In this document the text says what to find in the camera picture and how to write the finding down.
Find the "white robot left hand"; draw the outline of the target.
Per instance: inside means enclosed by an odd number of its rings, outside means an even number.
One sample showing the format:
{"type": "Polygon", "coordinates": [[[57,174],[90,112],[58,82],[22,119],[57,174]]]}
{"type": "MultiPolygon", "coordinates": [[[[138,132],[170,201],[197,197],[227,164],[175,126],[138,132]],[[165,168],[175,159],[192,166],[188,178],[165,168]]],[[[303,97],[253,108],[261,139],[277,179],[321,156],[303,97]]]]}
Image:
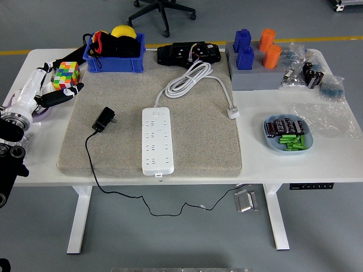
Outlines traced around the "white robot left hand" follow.
{"type": "Polygon", "coordinates": [[[43,108],[49,108],[67,102],[77,95],[84,87],[83,83],[53,91],[43,96],[39,95],[47,73],[53,70],[55,64],[55,62],[45,62],[43,67],[34,70],[19,93],[18,98],[11,106],[2,109],[2,114],[13,113],[32,116],[32,113],[39,105],[43,108]]]}

